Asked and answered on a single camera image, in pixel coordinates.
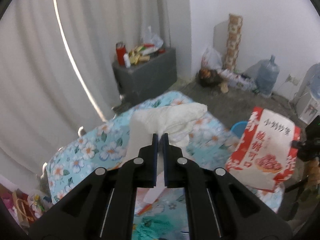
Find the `patterned cloth on floor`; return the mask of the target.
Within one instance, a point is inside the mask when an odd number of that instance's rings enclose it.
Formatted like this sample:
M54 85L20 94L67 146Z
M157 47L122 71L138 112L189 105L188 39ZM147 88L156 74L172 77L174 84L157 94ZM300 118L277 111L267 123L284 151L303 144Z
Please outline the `patterned cloth on floor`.
M236 74L228 69L219 69L217 70L217 73L219 77L221 77L221 79L227 83L228 87L233 87L243 91L254 91L257 89L255 81L250 77Z

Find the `patterned rolled mat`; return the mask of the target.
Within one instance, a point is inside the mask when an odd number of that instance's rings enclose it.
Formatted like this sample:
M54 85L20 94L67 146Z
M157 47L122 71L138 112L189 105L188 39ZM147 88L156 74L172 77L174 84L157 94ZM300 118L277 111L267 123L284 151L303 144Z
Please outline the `patterned rolled mat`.
M228 37L226 42L224 67L231 72L233 72L236 68L236 63L239 55L242 24L242 16L229 14Z

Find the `white curtain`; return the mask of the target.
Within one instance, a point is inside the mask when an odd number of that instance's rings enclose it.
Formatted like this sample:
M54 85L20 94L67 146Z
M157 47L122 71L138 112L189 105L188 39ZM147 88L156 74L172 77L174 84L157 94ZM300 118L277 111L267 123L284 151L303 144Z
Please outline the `white curtain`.
M116 43L175 44L189 0L1 0L1 178L28 192L78 129L112 118Z

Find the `red thermos bottle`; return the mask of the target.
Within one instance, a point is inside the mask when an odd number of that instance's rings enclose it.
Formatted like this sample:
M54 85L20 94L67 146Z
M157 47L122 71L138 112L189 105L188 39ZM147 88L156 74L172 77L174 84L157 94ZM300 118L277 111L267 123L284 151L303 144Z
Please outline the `red thermos bottle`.
M116 43L116 55L120 66L125 65L124 55L126 54L126 47L124 42L120 41Z

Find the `grey bedside cabinet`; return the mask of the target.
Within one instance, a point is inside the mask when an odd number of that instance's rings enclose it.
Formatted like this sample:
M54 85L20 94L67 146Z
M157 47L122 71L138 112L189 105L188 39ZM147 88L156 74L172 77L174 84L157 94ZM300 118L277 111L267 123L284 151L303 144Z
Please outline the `grey bedside cabinet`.
M163 94L177 81L176 49L167 48L148 62L129 68L114 61L112 68L124 101L137 105Z

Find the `small white bottle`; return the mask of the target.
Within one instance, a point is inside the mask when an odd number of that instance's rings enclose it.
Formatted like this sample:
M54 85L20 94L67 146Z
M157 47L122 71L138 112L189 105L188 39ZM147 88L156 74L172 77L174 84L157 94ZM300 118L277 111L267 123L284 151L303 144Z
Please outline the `small white bottle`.
M130 68L131 67L131 62L130 62L130 58L129 58L129 54L128 53L125 53L123 55L123 60L124 60L124 63L125 63L125 67L126 68Z

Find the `white plastic bag on floor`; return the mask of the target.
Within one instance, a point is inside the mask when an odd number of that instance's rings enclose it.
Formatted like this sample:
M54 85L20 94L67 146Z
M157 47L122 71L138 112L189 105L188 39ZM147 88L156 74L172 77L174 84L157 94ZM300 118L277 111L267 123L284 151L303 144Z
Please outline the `white plastic bag on floor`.
M223 67L221 54L212 46L208 46L202 55L201 67L210 70L217 70Z

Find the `water dispenser with jug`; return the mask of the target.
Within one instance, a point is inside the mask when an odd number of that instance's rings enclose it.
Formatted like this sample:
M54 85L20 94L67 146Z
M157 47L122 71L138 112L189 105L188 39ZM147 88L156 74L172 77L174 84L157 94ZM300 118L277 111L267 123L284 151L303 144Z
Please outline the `water dispenser with jug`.
M306 72L293 103L298 118L307 125L319 115L319 63Z

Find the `clear plastic bag on cabinet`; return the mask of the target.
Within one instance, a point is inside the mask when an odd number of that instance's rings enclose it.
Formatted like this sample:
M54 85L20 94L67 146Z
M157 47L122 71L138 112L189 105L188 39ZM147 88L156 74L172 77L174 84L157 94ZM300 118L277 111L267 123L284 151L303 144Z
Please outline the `clear plastic bag on cabinet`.
M145 29L142 41L144 44L153 44L156 48L161 48L164 44L163 39L158 34L152 32L151 26Z

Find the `red white snack bag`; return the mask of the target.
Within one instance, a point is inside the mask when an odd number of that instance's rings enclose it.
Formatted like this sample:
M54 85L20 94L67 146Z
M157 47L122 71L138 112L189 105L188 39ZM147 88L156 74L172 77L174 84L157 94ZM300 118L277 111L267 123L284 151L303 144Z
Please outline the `red white snack bag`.
M300 139L300 133L290 119L254 107L225 169L246 186L274 192L293 175L298 150L291 143Z

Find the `dark bag on floor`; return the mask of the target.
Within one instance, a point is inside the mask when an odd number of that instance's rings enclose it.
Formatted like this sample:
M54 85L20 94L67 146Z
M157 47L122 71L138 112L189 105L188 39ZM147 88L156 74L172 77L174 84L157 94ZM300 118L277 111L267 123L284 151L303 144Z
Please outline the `dark bag on floor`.
M214 69L201 67L198 77L199 83L202 87L213 88L223 82L223 78Z

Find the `floral blue bed sheet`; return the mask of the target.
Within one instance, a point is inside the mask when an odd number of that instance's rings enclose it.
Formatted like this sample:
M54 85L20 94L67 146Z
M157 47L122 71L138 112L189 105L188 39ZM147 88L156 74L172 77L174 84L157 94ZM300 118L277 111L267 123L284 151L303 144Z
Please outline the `floral blue bed sheet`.
M193 102L180 92L165 93L133 107L58 151L47 165L53 205L96 168L109 171L125 164L133 113ZM213 171L225 169L237 143L237 138L207 110L204 117L195 122L189 144L178 148L187 159ZM158 137L156 172L154 187L137 189L131 239L190 239L184 189L165 185L162 137Z

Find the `large water jug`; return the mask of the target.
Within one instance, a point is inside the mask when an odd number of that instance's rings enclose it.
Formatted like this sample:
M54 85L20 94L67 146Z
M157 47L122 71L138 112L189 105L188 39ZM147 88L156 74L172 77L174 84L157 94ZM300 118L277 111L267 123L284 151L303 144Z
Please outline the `large water jug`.
M258 70L255 83L260 94L269 98L272 94L274 85L276 84L280 68L275 63L275 56L271 55L269 60L263 60Z

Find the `white paper towel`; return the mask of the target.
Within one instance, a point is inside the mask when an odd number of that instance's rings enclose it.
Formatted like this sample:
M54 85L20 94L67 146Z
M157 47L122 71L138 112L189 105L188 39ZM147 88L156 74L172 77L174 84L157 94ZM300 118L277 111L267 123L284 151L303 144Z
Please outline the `white paper towel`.
M154 134L160 138L167 133L170 144L185 148L195 122L206 113L207 106L196 102L136 111L131 116L129 143L123 162L137 157L141 148L151 144Z

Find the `blue plastic trash basket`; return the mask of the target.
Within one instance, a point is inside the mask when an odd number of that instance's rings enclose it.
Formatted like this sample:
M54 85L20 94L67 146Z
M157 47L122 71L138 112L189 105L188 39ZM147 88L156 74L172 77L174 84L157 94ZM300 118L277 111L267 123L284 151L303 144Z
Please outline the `blue plastic trash basket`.
M247 126L247 121L240 121L234 124L231 128L231 131L240 139L245 131Z

